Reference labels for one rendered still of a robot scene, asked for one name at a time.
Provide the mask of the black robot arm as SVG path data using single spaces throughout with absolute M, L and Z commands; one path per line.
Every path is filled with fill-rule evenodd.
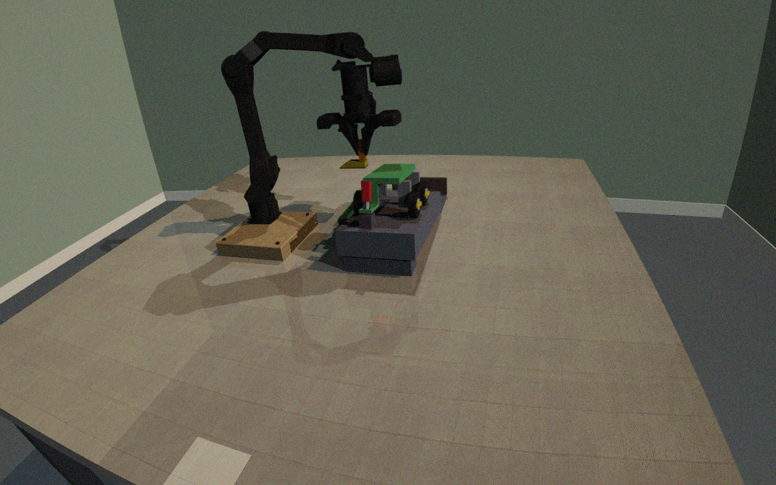
M 276 185 L 280 168 L 277 156 L 270 156 L 265 146 L 261 120 L 259 120 L 253 82 L 253 66 L 270 49 L 319 51 L 347 59 L 362 59 L 369 65 L 356 65 L 355 61 L 341 62 L 337 59 L 332 71 L 341 70 L 343 91 L 355 91 L 368 87 L 366 68 L 369 67 L 370 82 L 376 86 L 401 85 L 401 69 L 398 55 L 373 57 L 366 51 L 364 40 L 354 32 L 336 34 L 296 34 L 259 32 L 235 55 L 229 55 L 222 63 L 221 71 L 233 93 L 239 110 L 241 128 L 249 148 L 251 185 L 244 197 L 251 213 L 250 224 L 272 224 L 282 212 L 278 201 L 270 191 Z

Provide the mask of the green tray rim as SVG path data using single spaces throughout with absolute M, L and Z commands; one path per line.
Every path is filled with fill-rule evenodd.
M 345 209 L 345 211 L 341 214 L 341 217 L 337 218 L 338 225 L 340 226 L 342 223 L 344 223 L 348 218 L 348 214 L 353 211 L 353 205 L 352 203 Z

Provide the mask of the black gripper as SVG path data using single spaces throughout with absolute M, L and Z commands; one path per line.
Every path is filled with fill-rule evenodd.
M 401 113 L 397 110 L 383 110 L 378 115 L 371 115 L 372 109 L 369 102 L 370 91 L 368 87 L 355 91 L 343 91 L 341 96 L 346 113 L 343 116 L 339 112 L 326 113 L 317 119 L 318 129 L 330 129 L 332 124 L 339 124 L 338 132 L 342 132 L 353 147 L 358 156 L 358 124 L 364 123 L 362 143 L 364 155 L 368 156 L 370 141 L 376 128 L 393 127 L 401 122 Z

